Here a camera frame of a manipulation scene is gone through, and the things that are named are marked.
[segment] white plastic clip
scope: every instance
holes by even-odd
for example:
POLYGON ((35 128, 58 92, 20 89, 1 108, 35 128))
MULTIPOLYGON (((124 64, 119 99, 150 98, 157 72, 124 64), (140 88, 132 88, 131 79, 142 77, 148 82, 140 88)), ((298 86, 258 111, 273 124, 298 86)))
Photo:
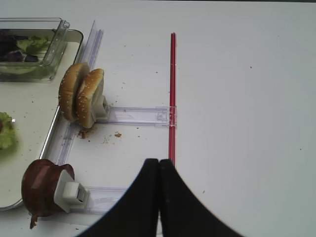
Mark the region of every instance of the white plastic clip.
POLYGON ((58 206, 67 213, 71 208, 85 209, 89 196, 82 184, 75 182, 66 170, 61 171, 54 194, 58 206))

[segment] food crumb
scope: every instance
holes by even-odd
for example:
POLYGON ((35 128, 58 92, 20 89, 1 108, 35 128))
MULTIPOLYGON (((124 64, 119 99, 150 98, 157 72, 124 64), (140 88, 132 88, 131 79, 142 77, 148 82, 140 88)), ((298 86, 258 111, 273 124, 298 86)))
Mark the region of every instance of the food crumb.
POLYGON ((116 137, 121 137, 121 136, 122 136, 122 134, 121 134, 121 133, 119 133, 119 132, 116 132, 116 133, 114 134, 114 136, 116 136, 116 137))

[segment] plastic holder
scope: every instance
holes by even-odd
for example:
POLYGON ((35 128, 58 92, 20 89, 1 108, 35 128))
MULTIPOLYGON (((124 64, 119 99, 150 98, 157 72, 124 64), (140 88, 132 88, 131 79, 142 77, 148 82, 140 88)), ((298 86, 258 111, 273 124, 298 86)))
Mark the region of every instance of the plastic holder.
MULTIPOLYGON (((87 62, 91 70, 94 68, 103 34, 104 32, 98 30, 94 22, 86 43, 86 50, 80 60, 81 62, 87 62)), ((171 116, 176 118, 176 107, 108 107, 104 109, 109 110, 108 117, 106 119, 97 119, 97 124, 147 125, 164 128, 176 127, 176 119, 170 119, 171 116)), ((67 124, 64 142, 56 164, 63 165, 67 162, 73 140, 80 129, 82 129, 82 127, 77 123, 69 122, 67 124)), ((70 212, 104 214, 115 205, 126 191, 125 188, 84 188, 90 193, 86 207, 84 209, 70 207, 70 212)))

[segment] red straw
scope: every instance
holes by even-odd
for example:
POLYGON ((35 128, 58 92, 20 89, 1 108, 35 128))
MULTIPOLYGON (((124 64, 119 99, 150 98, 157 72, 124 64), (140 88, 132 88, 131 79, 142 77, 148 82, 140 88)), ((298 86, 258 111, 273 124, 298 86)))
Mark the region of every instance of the red straw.
POLYGON ((171 34, 169 159, 176 164, 176 34, 171 34))

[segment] plastic container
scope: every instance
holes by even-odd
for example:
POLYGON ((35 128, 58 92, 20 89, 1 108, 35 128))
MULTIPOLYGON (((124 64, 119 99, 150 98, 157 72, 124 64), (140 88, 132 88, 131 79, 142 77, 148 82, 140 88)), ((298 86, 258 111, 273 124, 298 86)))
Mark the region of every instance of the plastic container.
POLYGON ((0 81, 52 80, 67 45, 69 26, 61 18, 0 18, 3 35, 48 38, 45 46, 31 53, 38 57, 38 62, 0 62, 0 81))

